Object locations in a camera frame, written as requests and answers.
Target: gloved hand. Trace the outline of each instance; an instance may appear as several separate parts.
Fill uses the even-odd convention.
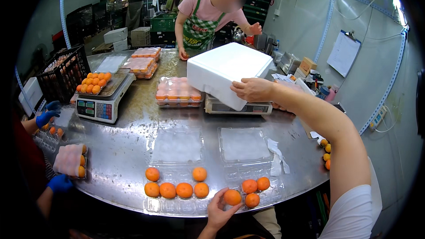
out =
[[[56,116],[58,118],[59,114],[60,114],[60,110],[47,111],[45,113],[42,113],[40,116],[37,116],[37,118],[35,119],[35,123],[37,124],[38,128],[41,128],[43,125],[49,123],[49,120],[53,116]]]
[[[49,104],[46,105],[47,110],[56,110],[56,109],[59,109],[59,107],[60,107],[60,102],[58,100],[54,100],[53,102],[50,102]]]
[[[52,189],[53,194],[56,194],[57,192],[67,192],[74,185],[66,174],[61,174],[55,176],[52,180],[50,180],[47,186]]]

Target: paper on clipboard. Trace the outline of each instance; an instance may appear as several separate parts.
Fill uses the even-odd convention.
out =
[[[358,40],[353,40],[340,31],[327,63],[346,77],[356,59],[360,45]]]

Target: metal table surface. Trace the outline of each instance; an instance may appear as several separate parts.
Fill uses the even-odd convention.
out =
[[[133,51],[106,53],[88,57],[91,70],[95,70],[104,56],[130,55]],[[199,51],[188,51],[194,56]],[[175,216],[146,210],[144,200],[146,143],[156,129],[200,127],[206,150],[205,160],[211,198],[226,187],[223,164],[219,152],[219,127],[259,127],[266,135],[278,141],[279,150],[290,166],[290,174],[282,174],[284,195],[272,204],[296,197],[329,179],[323,166],[323,149],[316,140],[308,139],[300,120],[293,114],[273,110],[271,115],[206,114],[203,104],[199,108],[160,109],[154,100],[156,83],[161,76],[186,76],[186,62],[178,58],[177,49],[164,49],[153,78],[138,79],[123,96],[115,124],[105,124],[81,118],[88,145],[88,178],[75,181],[82,192],[116,206],[153,215]],[[202,217],[204,214],[178,215]]]

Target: green checkered apron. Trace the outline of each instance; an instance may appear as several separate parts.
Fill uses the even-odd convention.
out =
[[[203,21],[196,17],[199,3],[198,0],[193,14],[183,25],[183,44],[184,48],[193,50],[204,50],[208,44],[214,39],[215,28],[220,23],[221,18],[226,14],[221,14],[218,21]]]

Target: red cloth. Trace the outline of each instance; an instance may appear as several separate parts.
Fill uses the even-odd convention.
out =
[[[27,180],[31,197],[36,200],[46,188],[46,163],[43,152],[35,145],[32,137],[19,121],[18,115],[12,113],[15,146],[19,164]]]

